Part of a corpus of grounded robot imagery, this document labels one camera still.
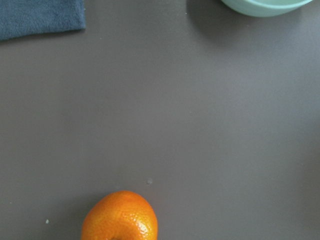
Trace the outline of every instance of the towel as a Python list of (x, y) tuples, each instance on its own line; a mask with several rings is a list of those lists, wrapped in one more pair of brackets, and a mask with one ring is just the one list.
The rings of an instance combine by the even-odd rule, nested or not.
[(86, 27), (83, 0), (0, 0), (0, 40)]

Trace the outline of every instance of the tabletop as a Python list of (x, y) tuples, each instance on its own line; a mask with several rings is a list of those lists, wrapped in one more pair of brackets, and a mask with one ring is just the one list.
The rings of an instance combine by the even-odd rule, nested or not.
[(159, 240), (320, 235), (320, 1), (86, 0), (83, 31), (0, 42), (0, 235), (80, 239), (108, 193)]

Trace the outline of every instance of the mint green bowl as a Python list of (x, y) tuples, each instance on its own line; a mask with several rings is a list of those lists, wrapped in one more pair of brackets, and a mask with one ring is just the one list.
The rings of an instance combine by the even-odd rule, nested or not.
[(312, 0), (222, 0), (233, 10), (253, 16), (272, 17), (288, 13)]

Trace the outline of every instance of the orange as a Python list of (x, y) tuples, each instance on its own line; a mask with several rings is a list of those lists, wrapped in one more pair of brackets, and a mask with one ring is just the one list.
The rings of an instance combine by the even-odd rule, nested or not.
[(150, 204), (132, 191), (105, 196), (87, 214), (81, 240), (157, 240), (158, 222)]

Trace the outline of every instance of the bowl rim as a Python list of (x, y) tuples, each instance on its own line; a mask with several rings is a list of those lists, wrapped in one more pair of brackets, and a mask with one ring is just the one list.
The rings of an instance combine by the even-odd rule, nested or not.
[(287, 5), (275, 5), (275, 4), (262, 3), (262, 2), (257, 2), (257, 0), (245, 0), (245, 1), (247, 1), (253, 5), (264, 7), (264, 8), (269, 8), (269, 9), (291, 9), (291, 8), (301, 7), (302, 5), (310, 3), (313, 0), (302, 0), (300, 2), (287, 4)]

